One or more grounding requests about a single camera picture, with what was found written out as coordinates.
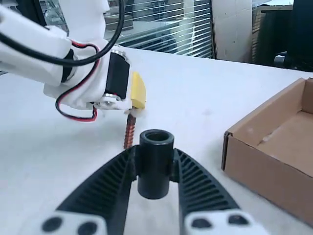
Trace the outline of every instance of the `screw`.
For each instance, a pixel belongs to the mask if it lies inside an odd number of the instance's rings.
[[[136,124],[136,118],[133,115],[128,114],[126,132],[125,132],[125,140],[124,140],[124,149],[128,149],[132,147],[133,145],[135,124]]]
[[[107,106],[112,106],[113,105],[113,103],[111,102],[111,101],[106,101],[106,102],[104,102]]]

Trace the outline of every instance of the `red wire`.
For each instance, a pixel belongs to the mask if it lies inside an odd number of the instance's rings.
[[[99,48],[94,45],[94,44],[82,44],[82,43],[78,43],[75,41],[72,41],[72,45],[78,48],[86,48],[88,46],[93,47],[96,49],[96,53],[99,51]],[[64,113],[63,111],[61,111],[60,109],[60,105],[61,105],[61,101],[62,99],[64,99],[64,97],[66,97],[68,94],[72,93],[73,91],[79,89],[80,87],[82,87],[88,80],[89,78],[94,74],[94,72],[96,71],[98,65],[99,65],[99,61],[100,59],[98,59],[97,61],[95,61],[94,66],[92,67],[91,71],[89,72],[89,74],[80,82],[78,83],[76,86],[72,87],[71,89],[67,90],[66,92],[64,92],[63,94],[61,94],[56,101],[56,107],[57,110],[65,117],[71,119],[71,120],[75,120],[75,121],[81,121],[81,122],[92,122],[95,121],[97,119],[98,116],[98,112],[97,109],[93,106],[92,108],[92,117],[76,117],[76,116],[72,116],[69,114]]]

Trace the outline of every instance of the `chair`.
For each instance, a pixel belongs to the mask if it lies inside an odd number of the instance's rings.
[[[288,49],[276,55],[274,65],[313,72],[313,0],[294,0]]]

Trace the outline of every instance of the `black wire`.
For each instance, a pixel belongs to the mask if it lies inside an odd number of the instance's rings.
[[[62,59],[50,55],[43,54],[41,52],[38,52],[36,50],[30,49],[28,47],[23,46],[22,44],[12,40],[11,38],[5,36],[3,33],[0,32],[0,41],[6,44],[7,46],[11,47],[14,50],[17,50],[18,52],[28,55],[30,57],[33,57],[35,59],[39,59],[48,63],[52,63],[55,65],[62,65],[64,67],[78,67],[87,65],[90,63],[95,62],[96,60],[100,59],[102,56],[104,56],[106,53],[108,53],[111,48],[115,45],[119,35],[122,32],[123,24],[124,24],[124,14],[125,14],[125,3],[124,0],[118,0],[118,6],[119,6],[119,16],[118,16],[118,24],[116,31],[111,38],[111,40],[108,42],[108,44],[97,54],[82,59],[82,60],[71,60],[71,59]]]
[[[73,44],[74,47],[77,47],[77,48],[87,48],[87,47],[93,47],[96,51],[96,53],[99,51],[97,46],[93,45],[93,44],[83,44],[83,45],[77,45],[77,44]],[[69,119],[74,119],[74,120],[92,120],[94,119],[95,115],[96,115],[96,110],[95,108],[93,107],[93,110],[92,110],[92,117],[77,117],[77,116],[72,116],[70,114],[67,114],[65,112],[63,112],[60,108],[60,105],[61,105],[61,101],[62,99],[67,96],[69,93],[73,92],[74,90],[78,89],[79,87],[81,87],[91,76],[92,74],[94,73],[94,71],[96,70],[97,66],[98,66],[98,63],[99,61],[95,61],[93,67],[91,68],[90,72],[87,74],[87,76],[81,80],[76,86],[70,88],[69,90],[67,90],[66,92],[62,93],[55,101],[55,108],[56,110],[62,114],[63,116],[69,118]]]

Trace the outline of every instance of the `yellow sponge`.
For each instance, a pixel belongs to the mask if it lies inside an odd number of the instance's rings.
[[[131,100],[133,107],[144,109],[146,104],[146,87],[138,72],[133,72]]]

